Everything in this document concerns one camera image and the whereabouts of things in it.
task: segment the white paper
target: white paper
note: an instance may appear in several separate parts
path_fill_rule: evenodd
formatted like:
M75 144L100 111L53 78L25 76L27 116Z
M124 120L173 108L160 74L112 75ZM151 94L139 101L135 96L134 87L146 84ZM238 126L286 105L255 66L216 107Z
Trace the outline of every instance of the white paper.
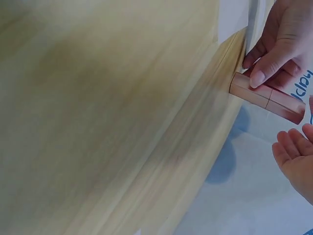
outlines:
M287 93L302 99L306 114L295 125L244 102L234 126L175 235L313 235L313 206L279 170L271 145L281 130L312 123L313 64Z
M220 0L219 43L248 26L249 0Z
M141 235L141 229L139 229L134 235Z

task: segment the open palm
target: open palm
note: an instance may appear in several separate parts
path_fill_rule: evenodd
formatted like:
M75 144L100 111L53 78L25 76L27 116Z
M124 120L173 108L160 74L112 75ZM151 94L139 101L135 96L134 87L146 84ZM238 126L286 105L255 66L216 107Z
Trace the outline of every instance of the open palm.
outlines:
M309 103L313 113L313 96ZM305 124L302 131L305 136L296 129L279 132L272 150L291 185L313 205L313 125Z

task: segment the wooden surface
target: wooden surface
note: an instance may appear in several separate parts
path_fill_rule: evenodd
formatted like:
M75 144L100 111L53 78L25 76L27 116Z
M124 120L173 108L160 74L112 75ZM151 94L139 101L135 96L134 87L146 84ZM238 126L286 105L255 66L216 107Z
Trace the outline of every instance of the wooden surface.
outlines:
M241 100L218 0L2 0L0 234L169 235Z

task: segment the wooden block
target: wooden block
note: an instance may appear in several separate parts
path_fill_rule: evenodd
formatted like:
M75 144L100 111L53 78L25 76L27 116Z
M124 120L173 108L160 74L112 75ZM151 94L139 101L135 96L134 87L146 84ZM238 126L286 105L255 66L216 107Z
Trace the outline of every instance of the wooden block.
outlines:
M305 103L267 85L261 85L253 89L249 82L249 77L238 72L235 73L229 93L295 124L299 124L302 121L305 113Z

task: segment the hand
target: hand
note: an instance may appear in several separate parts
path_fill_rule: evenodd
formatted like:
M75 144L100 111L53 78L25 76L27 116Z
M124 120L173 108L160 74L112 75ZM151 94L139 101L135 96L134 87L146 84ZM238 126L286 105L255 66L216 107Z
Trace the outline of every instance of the hand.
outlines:
M313 1L277 0L260 40L243 62L244 69L255 65L251 87L256 88L269 78L272 86L285 87L306 70L312 45Z
M311 113L312 107L313 96L310 96ZM291 185L313 205L313 125L305 124L302 131L306 138L295 129L279 132L272 150Z

